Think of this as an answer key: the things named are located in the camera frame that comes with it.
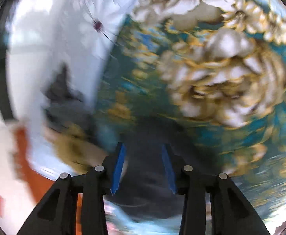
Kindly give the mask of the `black and white jacket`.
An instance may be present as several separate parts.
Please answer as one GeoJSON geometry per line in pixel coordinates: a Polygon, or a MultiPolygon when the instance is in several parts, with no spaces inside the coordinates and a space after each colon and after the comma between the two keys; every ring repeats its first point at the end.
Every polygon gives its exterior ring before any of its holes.
{"type": "Polygon", "coordinates": [[[127,151],[126,172],[108,200],[135,221],[167,219],[182,213],[183,198],[169,189],[162,162],[162,146],[205,174],[216,175],[220,165],[207,147],[197,148],[186,129],[173,120],[142,118],[121,134],[127,151]]]}

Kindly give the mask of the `mustard yellow knit garment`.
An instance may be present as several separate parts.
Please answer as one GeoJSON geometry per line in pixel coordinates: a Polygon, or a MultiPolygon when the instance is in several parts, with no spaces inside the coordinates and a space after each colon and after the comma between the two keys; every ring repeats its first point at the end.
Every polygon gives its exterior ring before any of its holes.
{"type": "Polygon", "coordinates": [[[75,124],[61,132],[46,126],[44,136],[53,144],[57,157],[77,174],[85,174],[90,168],[101,165],[108,156],[100,147],[87,141],[85,132],[75,124]]]}

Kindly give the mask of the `teal floral blanket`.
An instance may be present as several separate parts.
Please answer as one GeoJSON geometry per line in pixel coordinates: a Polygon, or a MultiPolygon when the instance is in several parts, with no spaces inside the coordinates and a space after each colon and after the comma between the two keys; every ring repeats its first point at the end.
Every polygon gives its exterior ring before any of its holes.
{"type": "MultiPolygon", "coordinates": [[[[286,1],[135,0],[98,92],[98,139],[113,152],[142,118],[173,120],[207,147],[262,218],[286,232],[286,1]]],[[[177,234],[181,214],[127,234],[177,234]]]]}

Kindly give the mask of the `light blue floral quilt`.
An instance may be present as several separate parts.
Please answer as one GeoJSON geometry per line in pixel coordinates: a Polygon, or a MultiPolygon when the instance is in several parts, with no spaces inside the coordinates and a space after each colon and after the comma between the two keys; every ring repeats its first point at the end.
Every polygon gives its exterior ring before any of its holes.
{"type": "Polygon", "coordinates": [[[43,130],[52,104],[47,88],[67,67],[69,90],[93,111],[104,65],[135,0],[19,0],[11,23],[7,88],[14,117],[26,124],[27,160],[48,179],[73,170],[43,130]]]}

